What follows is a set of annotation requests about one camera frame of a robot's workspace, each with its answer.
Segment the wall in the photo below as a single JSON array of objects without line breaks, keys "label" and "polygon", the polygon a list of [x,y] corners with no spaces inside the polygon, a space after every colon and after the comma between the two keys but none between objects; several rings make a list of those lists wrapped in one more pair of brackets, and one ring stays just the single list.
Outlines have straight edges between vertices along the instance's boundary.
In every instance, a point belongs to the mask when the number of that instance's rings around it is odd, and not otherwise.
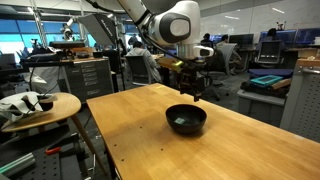
[{"label": "wall", "polygon": [[[272,10],[277,8],[284,13]],[[201,18],[201,37],[210,34],[254,33],[258,42],[261,31],[276,28],[276,22],[286,22],[285,29],[320,27],[319,0],[283,0],[253,8],[245,8]],[[239,19],[228,19],[225,16]]]}]

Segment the gray floor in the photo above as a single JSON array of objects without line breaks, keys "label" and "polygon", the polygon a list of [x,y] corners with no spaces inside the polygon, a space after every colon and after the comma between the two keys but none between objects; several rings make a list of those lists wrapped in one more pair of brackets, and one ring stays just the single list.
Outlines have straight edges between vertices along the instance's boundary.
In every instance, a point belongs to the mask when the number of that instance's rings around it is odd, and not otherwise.
[{"label": "gray floor", "polygon": [[[238,109],[238,96],[237,96],[237,91],[240,88],[240,84],[243,81],[248,80],[249,75],[247,73],[241,73],[241,74],[237,74],[235,76],[230,76],[227,79],[220,79],[221,82],[223,82],[224,86],[219,88],[217,91],[218,93],[221,95],[221,99],[220,101],[216,101],[215,98],[212,96],[212,92],[210,92],[210,88],[207,89],[202,96],[202,99],[209,101],[211,103],[217,104],[219,106],[225,107],[227,109],[230,109],[232,111],[237,111]],[[123,86],[122,86],[122,81],[121,81],[121,76],[118,75],[118,87],[120,91],[123,91]],[[126,81],[125,80],[125,87],[126,89],[132,89],[132,88],[136,88],[138,86],[134,86],[132,85],[132,83],[130,81]],[[226,88],[228,87],[229,90],[229,96],[225,95],[226,92]],[[101,138],[101,135],[97,129],[97,126],[95,124],[95,121],[93,120],[93,118],[91,117],[90,111],[88,110],[88,108],[84,105],[81,112],[78,113],[78,117],[81,120],[83,126],[85,127],[92,143],[94,144],[95,148],[98,151],[98,156],[101,157],[103,163],[105,163],[106,165],[108,165],[108,161],[107,158],[104,154],[105,151],[105,147],[104,147],[104,142]],[[71,127],[71,130],[73,132],[76,132],[76,128],[74,127],[73,123],[69,120],[69,125]],[[86,148],[86,152],[88,152],[89,154],[89,158],[86,159],[86,164],[88,168],[93,167],[93,156],[90,154],[90,151]],[[110,177],[110,173],[109,176],[104,176],[100,167],[98,166],[98,164],[96,164],[95,167],[95,175],[93,176],[93,171],[89,171],[89,174],[97,180],[104,180],[104,179],[111,179]]]}]

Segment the black bowl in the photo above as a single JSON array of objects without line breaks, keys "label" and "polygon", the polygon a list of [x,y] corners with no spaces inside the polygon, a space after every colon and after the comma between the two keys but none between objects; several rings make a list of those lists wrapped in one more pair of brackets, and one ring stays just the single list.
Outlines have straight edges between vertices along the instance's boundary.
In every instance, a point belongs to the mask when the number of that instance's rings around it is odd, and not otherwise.
[{"label": "black bowl", "polygon": [[193,105],[178,104],[171,106],[166,111],[170,127],[182,134],[192,134],[201,130],[206,122],[206,112]]}]

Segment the wooden table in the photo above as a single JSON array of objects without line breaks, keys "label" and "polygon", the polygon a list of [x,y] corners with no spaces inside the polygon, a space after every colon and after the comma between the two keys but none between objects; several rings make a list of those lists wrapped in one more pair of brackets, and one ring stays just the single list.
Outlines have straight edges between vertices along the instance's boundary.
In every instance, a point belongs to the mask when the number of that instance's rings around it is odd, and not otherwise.
[{"label": "wooden table", "polygon": [[[320,144],[153,84],[87,100],[122,179],[320,179]],[[181,136],[166,122],[175,104],[208,115]]]},{"label": "wooden table", "polygon": [[[53,102],[52,109],[22,119],[19,121],[19,123],[13,123],[10,125],[10,122],[8,121],[3,125],[3,127],[5,128],[1,129],[2,132],[16,132],[36,127],[44,127],[44,125],[59,122],[68,117],[71,117],[72,121],[78,128],[78,131],[81,134],[82,138],[88,145],[91,153],[97,155],[96,149],[90,141],[86,131],[82,127],[80,120],[76,116],[77,112],[81,108],[79,99],[74,95],[68,93],[55,93],[55,95],[57,96],[58,100]],[[96,156],[96,158],[103,172],[107,174],[107,171],[104,168],[99,156]]]}]

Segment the machine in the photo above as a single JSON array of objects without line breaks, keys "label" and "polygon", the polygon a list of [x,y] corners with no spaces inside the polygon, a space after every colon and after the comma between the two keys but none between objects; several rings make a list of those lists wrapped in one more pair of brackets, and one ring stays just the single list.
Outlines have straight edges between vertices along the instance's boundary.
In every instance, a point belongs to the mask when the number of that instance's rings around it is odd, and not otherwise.
[{"label": "machine", "polygon": [[[93,7],[103,8],[97,2],[86,0]],[[198,101],[201,96],[203,77],[198,70],[205,65],[198,57],[211,56],[213,49],[198,46],[200,42],[200,8],[194,1],[179,1],[170,10],[156,15],[148,10],[141,0],[118,0],[140,31],[141,37],[149,45],[184,62],[179,73],[178,84],[181,93],[189,93]],[[176,45],[177,55],[162,46]]]}]

